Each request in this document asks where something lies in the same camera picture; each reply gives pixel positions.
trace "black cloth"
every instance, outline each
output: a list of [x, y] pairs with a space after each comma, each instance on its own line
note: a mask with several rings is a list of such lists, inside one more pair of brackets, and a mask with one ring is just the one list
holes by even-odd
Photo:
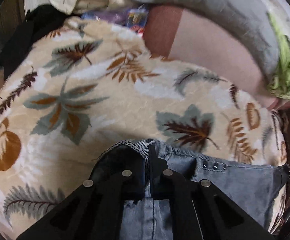
[[34, 42], [62, 26], [67, 17], [69, 15], [56, 10], [50, 4], [40, 5], [32, 12], [28, 12], [24, 22], [16, 28], [0, 53], [4, 79], [7, 79], [23, 62]]

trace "gray pillow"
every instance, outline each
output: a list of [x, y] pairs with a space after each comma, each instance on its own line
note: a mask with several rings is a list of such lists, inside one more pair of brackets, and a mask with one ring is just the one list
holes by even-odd
[[261, 0], [134, 0], [140, 3], [173, 3], [213, 20], [247, 47], [270, 81], [279, 60], [275, 33]]

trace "colorful package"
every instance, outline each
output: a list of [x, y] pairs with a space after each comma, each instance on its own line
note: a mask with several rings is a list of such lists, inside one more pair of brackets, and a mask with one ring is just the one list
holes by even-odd
[[139, 36], [143, 36], [144, 28], [147, 22], [148, 10], [144, 5], [137, 9], [130, 9], [127, 15], [126, 26], [136, 31]]
[[88, 11], [83, 13], [81, 18], [125, 25], [129, 10], [130, 8], [115, 11]]

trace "green cloth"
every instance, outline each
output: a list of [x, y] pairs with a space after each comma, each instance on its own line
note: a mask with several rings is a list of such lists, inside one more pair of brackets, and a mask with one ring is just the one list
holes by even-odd
[[290, 43], [288, 37], [282, 33], [274, 16], [268, 13], [268, 18], [277, 37], [280, 56], [276, 72], [267, 89], [272, 95], [290, 99]]

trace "printed leaf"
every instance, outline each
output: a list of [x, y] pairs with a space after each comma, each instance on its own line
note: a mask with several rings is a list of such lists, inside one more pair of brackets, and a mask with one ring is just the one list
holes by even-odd
[[[61, 189], [58, 189], [58, 197], [63, 197], [64, 194], [59, 193], [60, 191]], [[62, 200], [64, 199], [56, 199], [50, 190], [46, 191], [42, 186], [40, 186], [39, 192], [34, 187], [29, 187], [28, 184], [25, 189], [21, 186], [12, 187], [4, 200], [4, 215], [8, 221], [13, 213], [27, 214], [29, 218], [33, 217], [38, 220]]]
[[85, 35], [85, 32], [84, 32], [84, 28], [86, 27], [86, 25], [87, 24], [85, 24], [85, 23], [79, 23], [78, 24], [78, 30], [79, 30], [79, 36], [81, 37], [81, 38], [84, 38], [84, 35]]
[[39, 93], [38, 95], [32, 96], [29, 99], [27, 99], [23, 105], [27, 108], [31, 109], [46, 109], [50, 106], [52, 106], [56, 101], [58, 97], [53, 97], [48, 94]]
[[240, 109], [237, 102], [237, 93], [238, 93], [238, 87], [232, 84], [232, 86], [229, 89], [230, 97], [232, 98], [232, 102], [234, 103], [235, 107], [237, 109]]
[[69, 113], [61, 133], [76, 145], [79, 145], [89, 125], [90, 120], [87, 114]]
[[0, 129], [0, 171], [6, 171], [16, 162], [21, 152], [20, 138], [13, 132]]
[[234, 159], [236, 161], [251, 164], [254, 160], [253, 156], [257, 153], [257, 149], [253, 149], [250, 146], [246, 138], [246, 133], [241, 132], [243, 129], [238, 129], [242, 125], [240, 118], [234, 118], [230, 121], [226, 115], [224, 116], [229, 121], [226, 134], [228, 136], [227, 144], [230, 146], [230, 152], [234, 153]]
[[264, 130], [263, 135], [262, 135], [263, 152], [265, 150], [265, 146], [266, 146], [267, 142], [269, 141], [271, 135], [272, 135], [272, 127], [268, 127], [266, 130]]
[[280, 161], [284, 163], [287, 160], [287, 149], [284, 141], [281, 142], [280, 151], [281, 151]]
[[69, 31], [70, 29], [66, 29], [66, 28], [64, 28], [64, 27], [61, 27], [61, 28], [59, 28], [59, 29], [56, 29], [56, 30], [53, 30], [53, 31], [51, 31], [51, 32], [49, 32], [47, 35], [45, 35], [45, 38], [47, 39], [47, 38], [55, 38], [56, 37], [56, 35], [57, 36], [61, 36], [61, 33], [64, 33], [64, 32], [67, 32], [67, 31]]
[[102, 102], [103, 100], [108, 99], [106, 98], [94, 98], [90, 100], [82, 100], [82, 101], [71, 101], [67, 100], [64, 104], [64, 108], [68, 111], [80, 111], [89, 109], [91, 105], [97, 104], [99, 102]]
[[65, 98], [79, 98], [79, 97], [82, 97], [84, 95], [87, 95], [89, 92], [92, 92], [96, 86], [97, 86], [97, 84], [76, 87], [76, 88], [71, 89], [68, 92], [66, 92], [64, 94], [64, 97]]
[[37, 108], [36, 106], [33, 106], [33, 104], [37, 104], [37, 102], [50, 102], [53, 101], [51, 98], [57, 98], [57, 100], [53, 102], [57, 104], [53, 108], [52, 112], [38, 120], [31, 134], [47, 135], [63, 124], [61, 133], [75, 144], [79, 144], [82, 136], [90, 125], [90, 121], [87, 114], [78, 114], [77, 112], [89, 109], [91, 105], [99, 103], [108, 97], [93, 98], [81, 101], [70, 100], [70, 98], [79, 98], [90, 93], [97, 84], [76, 87], [64, 93], [66, 82], [67, 79], [62, 85], [60, 96], [55, 97], [44, 94], [42, 99], [42, 94], [39, 94], [29, 99], [24, 105], [28, 108], [40, 110], [43, 108]]
[[25, 91], [27, 88], [30, 88], [32, 86], [32, 82], [35, 82], [36, 76], [37, 72], [33, 71], [32, 73], [27, 74], [23, 77], [23, 80], [21, 81], [21, 84], [18, 86], [18, 88], [12, 91], [8, 98], [0, 104], [0, 116], [8, 107], [11, 106], [11, 103], [12, 101], [14, 101], [16, 96], [19, 97], [22, 91]]
[[59, 103], [51, 113], [43, 116], [38, 120], [36, 126], [32, 130], [31, 134], [47, 135], [51, 131], [60, 126], [65, 119], [66, 111], [61, 107]]
[[219, 81], [227, 82], [227, 80], [219, 78], [214, 73], [210, 72], [203, 72], [201, 70], [194, 70], [191, 68], [186, 69], [183, 71], [177, 79], [175, 79], [174, 87], [175, 90], [180, 93], [182, 96], [185, 96], [185, 86], [189, 82], [198, 81], [198, 80], [205, 80], [212, 83], [218, 83]]
[[106, 70], [111, 70], [113, 68], [116, 68], [116, 67], [120, 67], [122, 66], [126, 61], [126, 56], [125, 57], [119, 57], [118, 59], [114, 60], [112, 62], [112, 64], [106, 69]]
[[117, 76], [118, 82], [120, 83], [124, 78], [126, 78], [127, 81], [129, 81], [130, 77], [132, 81], [135, 83], [138, 79], [142, 82], [144, 82], [144, 77], [156, 77], [159, 76], [160, 74], [157, 73], [152, 73], [150, 71], [146, 71], [146, 69], [141, 66], [137, 61], [130, 60], [128, 64], [121, 65], [118, 68], [114, 68], [111, 72], [107, 73], [106, 76], [109, 74], [115, 73], [112, 76], [112, 80], [115, 79]]
[[278, 134], [277, 134], [277, 124], [276, 124], [276, 113], [272, 110], [271, 111], [272, 114], [272, 123], [274, 125], [274, 132], [275, 132], [275, 138], [276, 138], [276, 147], [277, 150], [279, 151], [279, 146], [278, 146]]
[[121, 44], [118, 44], [118, 45], [121, 47], [121, 51], [116, 53], [113, 57], [122, 56], [127, 61], [130, 61], [130, 60], [135, 60], [139, 55], [142, 54], [142, 50], [139, 48], [134, 47], [134, 48], [127, 50], [127, 49], [123, 49]]
[[50, 71], [52, 77], [67, 72], [75, 64], [80, 63], [82, 58], [85, 58], [89, 64], [92, 64], [88, 59], [87, 54], [96, 50], [102, 42], [103, 40], [97, 40], [94, 42], [81, 41], [71, 46], [55, 49], [52, 52], [53, 59], [43, 67], [53, 68]]
[[210, 141], [219, 150], [217, 144], [209, 137], [213, 126], [213, 115], [201, 115], [194, 105], [188, 107], [183, 117], [157, 112], [156, 123], [158, 130], [171, 137], [167, 142], [173, 141], [180, 146], [188, 145], [193, 150], [203, 151], [206, 142]]
[[247, 104], [247, 120], [250, 130], [254, 130], [259, 127], [260, 115], [254, 103]]

